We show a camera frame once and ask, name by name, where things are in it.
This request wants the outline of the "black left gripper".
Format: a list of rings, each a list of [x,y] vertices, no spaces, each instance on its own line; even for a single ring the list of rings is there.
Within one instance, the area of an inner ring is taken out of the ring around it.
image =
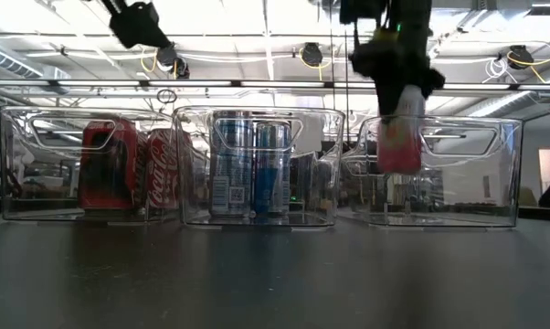
[[[152,2],[109,1],[111,14],[109,28],[125,48],[145,45],[154,48],[168,46],[171,42],[159,27],[159,15]]]

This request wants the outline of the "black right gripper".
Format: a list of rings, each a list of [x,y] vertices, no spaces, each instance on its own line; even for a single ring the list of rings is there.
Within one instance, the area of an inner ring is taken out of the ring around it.
[[[378,27],[370,40],[361,43],[357,29],[354,30],[354,49],[349,60],[355,73],[374,82],[380,116],[395,112],[405,85],[420,87],[427,99],[446,81],[438,70],[429,67],[426,56],[407,53],[398,37],[395,29]]]

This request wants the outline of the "white pink Spindrift can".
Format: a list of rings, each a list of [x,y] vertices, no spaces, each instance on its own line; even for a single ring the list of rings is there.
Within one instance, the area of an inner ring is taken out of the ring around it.
[[[383,115],[376,142],[377,165],[384,174],[412,175],[421,167],[419,127],[425,115],[422,89],[406,85],[395,111]]]

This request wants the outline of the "clear plastic bin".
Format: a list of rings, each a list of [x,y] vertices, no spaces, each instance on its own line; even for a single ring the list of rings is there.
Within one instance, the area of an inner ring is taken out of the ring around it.
[[[423,116],[421,167],[384,174],[382,117],[364,121],[343,155],[340,218],[379,227],[511,228],[518,217],[523,124],[513,119]]]
[[[124,119],[136,131],[134,210],[82,209],[78,202],[82,134],[90,121]],[[0,107],[2,214],[6,220],[139,223],[145,208],[147,140],[169,128],[155,111],[40,106]]]
[[[214,111],[246,111],[253,125],[250,211],[245,217],[210,213],[210,128]],[[177,131],[191,139],[178,156],[182,220],[193,226],[330,227],[337,218],[345,116],[337,110],[269,106],[185,106],[173,115]],[[290,202],[286,214],[254,210],[256,131],[259,122],[291,125]]]

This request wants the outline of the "red Coca-Cola can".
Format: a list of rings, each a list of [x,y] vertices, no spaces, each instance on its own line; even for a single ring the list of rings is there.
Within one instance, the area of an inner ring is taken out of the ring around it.
[[[78,202],[82,209],[134,210],[136,131],[124,119],[94,120],[84,128]]]
[[[178,156],[191,139],[174,128],[153,129],[147,140],[145,208],[150,216],[177,210],[181,203]]]

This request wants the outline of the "blue silver Red Bull can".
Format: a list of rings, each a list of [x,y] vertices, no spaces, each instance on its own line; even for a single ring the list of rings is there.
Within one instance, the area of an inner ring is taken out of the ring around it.
[[[259,122],[255,137],[254,210],[262,217],[286,214],[290,202],[291,125]]]
[[[253,125],[246,111],[214,111],[210,158],[210,213],[245,217],[250,211]]]

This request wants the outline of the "long metal ceiling bar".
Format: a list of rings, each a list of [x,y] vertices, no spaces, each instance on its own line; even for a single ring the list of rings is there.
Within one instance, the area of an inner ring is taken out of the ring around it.
[[[372,90],[374,82],[282,81],[282,80],[0,80],[0,86],[34,87],[234,87]],[[550,90],[550,84],[445,83],[441,90]]]

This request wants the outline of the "silver ventilation duct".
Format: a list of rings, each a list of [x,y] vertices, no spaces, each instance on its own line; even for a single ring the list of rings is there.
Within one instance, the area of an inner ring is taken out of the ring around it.
[[[33,69],[2,51],[0,51],[0,68],[14,73],[23,79],[40,79],[43,77],[43,74],[37,69]]]

